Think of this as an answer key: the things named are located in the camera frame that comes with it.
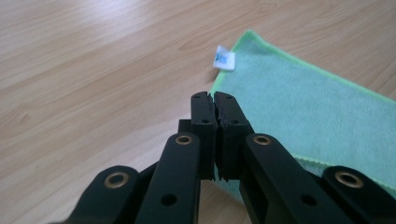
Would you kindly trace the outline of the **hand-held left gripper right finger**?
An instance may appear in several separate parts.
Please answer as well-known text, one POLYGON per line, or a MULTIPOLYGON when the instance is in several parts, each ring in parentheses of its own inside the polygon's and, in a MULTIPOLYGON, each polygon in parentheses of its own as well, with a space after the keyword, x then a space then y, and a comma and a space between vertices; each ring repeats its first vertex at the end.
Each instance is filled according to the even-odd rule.
POLYGON ((243 169, 243 148, 247 135, 254 133, 235 97, 228 93, 215 93, 217 135, 216 165, 219 177, 239 179, 243 169))

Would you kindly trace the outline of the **green microfibre cloth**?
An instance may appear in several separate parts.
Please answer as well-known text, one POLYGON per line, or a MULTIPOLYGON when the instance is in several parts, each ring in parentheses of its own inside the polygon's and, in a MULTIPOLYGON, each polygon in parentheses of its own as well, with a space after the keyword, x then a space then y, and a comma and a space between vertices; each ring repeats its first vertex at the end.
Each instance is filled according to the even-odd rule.
POLYGON ((246 31, 218 47, 211 88, 236 98, 257 133, 276 138, 306 170, 343 165, 396 199, 396 101, 298 59, 246 31))

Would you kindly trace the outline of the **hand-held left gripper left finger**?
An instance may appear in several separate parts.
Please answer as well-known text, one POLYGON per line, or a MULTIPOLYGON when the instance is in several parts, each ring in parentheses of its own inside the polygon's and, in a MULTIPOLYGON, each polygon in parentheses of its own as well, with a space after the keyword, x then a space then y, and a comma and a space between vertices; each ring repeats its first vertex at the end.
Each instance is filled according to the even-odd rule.
POLYGON ((215 178, 215 146, 217 121, 213 98, 206 91, 191 97, 191 118, 178 122, 179 133, 193 133, 200 138, 200 176, 202 179, 215 178))

